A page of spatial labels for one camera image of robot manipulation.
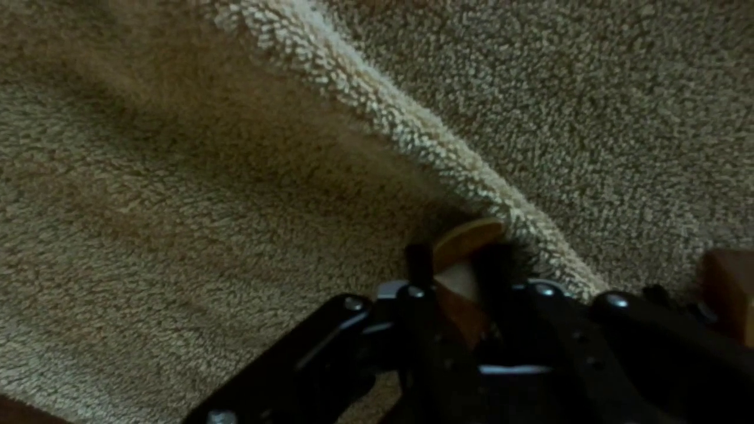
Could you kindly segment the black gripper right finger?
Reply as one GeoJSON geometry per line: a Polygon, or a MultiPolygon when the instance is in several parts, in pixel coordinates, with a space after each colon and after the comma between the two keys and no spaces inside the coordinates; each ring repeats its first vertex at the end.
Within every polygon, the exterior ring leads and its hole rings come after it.
{"type": "Polygon", "coordinates": [[[470,257],[496,329],[493,405],[503,424],[754,424],[754,354],[652,284],[580,304],[514,263],[470,257]]]}

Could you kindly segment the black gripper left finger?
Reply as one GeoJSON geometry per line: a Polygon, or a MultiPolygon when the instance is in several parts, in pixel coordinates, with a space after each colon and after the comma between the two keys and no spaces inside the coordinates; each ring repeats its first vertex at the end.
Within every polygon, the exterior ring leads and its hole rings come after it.
{"type": "Polygon", "coordinates": [[[405,305],[427,299],[430,249],[410,245],[405,266],[407,277],[381,283],[375,299],[337,295],[319,304],[182,424],[335,424],[381,371],[410,361],[405,305]]]}

